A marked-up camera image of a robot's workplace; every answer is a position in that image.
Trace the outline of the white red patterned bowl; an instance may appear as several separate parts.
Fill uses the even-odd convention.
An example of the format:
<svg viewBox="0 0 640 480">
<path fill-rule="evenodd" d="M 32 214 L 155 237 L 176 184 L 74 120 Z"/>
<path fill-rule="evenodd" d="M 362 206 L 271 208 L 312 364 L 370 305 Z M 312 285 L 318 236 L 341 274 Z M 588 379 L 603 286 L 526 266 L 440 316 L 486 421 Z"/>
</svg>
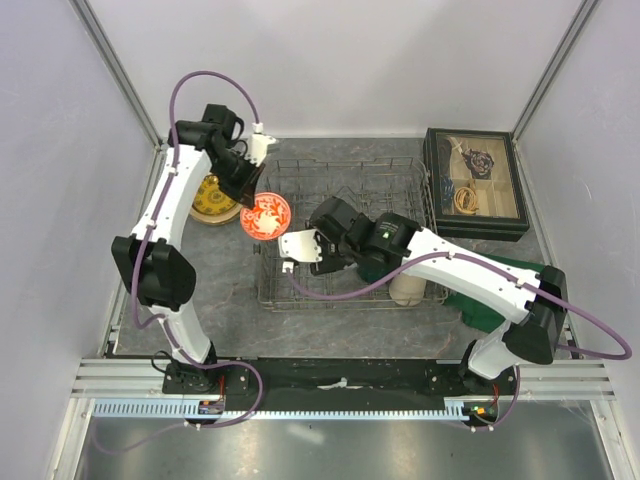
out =
<svg viewBox="0 0 640 480">
<path fill-rule="evenodd" d="M 275 240 L 289 228 L 292 211 L 289 203 L 279 194 L 262 192 L 255 195 L 253 209 L 243 207 L 240 225 L 251 238 L 259 241 Z"/>
</svg>

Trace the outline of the beige cup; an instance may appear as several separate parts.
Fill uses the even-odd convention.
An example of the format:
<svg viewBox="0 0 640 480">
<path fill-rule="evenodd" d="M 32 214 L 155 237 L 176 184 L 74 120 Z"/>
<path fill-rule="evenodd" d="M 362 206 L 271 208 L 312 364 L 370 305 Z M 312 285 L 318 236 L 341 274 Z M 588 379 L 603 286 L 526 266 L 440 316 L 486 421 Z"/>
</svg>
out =
<svg viewBox="0 0 640 480">
<path fill-rule="evenodd" d="M 424 299 L 426 284 L 420 277 L 399 274 L 389 284 L 389 295 L 397 305 L 413 307 Z"/>
</svg>

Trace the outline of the dark green mug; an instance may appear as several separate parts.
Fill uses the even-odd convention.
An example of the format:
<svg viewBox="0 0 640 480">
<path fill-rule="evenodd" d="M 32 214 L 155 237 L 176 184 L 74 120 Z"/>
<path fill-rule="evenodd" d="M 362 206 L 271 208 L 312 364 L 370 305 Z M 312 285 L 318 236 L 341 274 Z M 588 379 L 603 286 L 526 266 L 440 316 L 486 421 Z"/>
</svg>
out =
<svg viewBox="0 0 640 480">
<path fill-rule="evenodd" d="M 356 267 L 356 273 L 363 282 L 373 284 L 387 276 L 394 269 L 393 265 L 386 263 L 360 263 Z"/>
</svg>

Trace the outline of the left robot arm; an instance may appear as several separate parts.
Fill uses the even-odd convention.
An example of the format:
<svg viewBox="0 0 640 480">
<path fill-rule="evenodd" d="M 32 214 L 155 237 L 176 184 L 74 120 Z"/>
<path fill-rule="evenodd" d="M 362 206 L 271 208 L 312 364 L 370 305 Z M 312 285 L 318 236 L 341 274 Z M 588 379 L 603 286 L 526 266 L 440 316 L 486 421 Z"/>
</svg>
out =
<svg viewBox="0 0 640 480">
<path fill-rule="evenodd" d="M 166 393 L 212 393 L 221 371 L 215 347 L 204 333 L 192 297 L 196 270 L 181 253 L 181 242 L 196 193 L 207 175 L 237 204 L 251 208 L 264 162 L 276 139 L 261 122 L 242 140 L 244 122 L 224 105 L 209 104 L 199 121 L 171 125 L 167 162 L 150 203 L 127 236 L 117 236 L 111 252 L 132 300 L 150 313 L 134 324 L 144 329 L 158 323 L 169 349 L 164 370 Z M 244 151 L 237 144 L 243 142 Z"/>
</svg>

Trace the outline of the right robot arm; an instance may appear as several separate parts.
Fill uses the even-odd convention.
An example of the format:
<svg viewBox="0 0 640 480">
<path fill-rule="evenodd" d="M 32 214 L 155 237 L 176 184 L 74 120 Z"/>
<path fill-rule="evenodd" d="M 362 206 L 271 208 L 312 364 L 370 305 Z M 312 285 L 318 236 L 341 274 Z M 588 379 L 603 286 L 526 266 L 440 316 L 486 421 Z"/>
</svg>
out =
<svg viewBox="0 0 640 480">
<path fill-rule="evenodd" d="M 502 324 L 472 345 L 457 371 L 460 386 L 469 393 L 483 392 L 513 365 L 554 360 L 566 316 L 559 304 L 566 297 L 566 277 L 555 267 L 531 270 L 491 260 L 393 212 L 372 220 L 337 197 L 311 214 L 302 245 L 315 275 L 356 265 L 387 282 L 397 272 L 496 311 Z"/>
</svg>

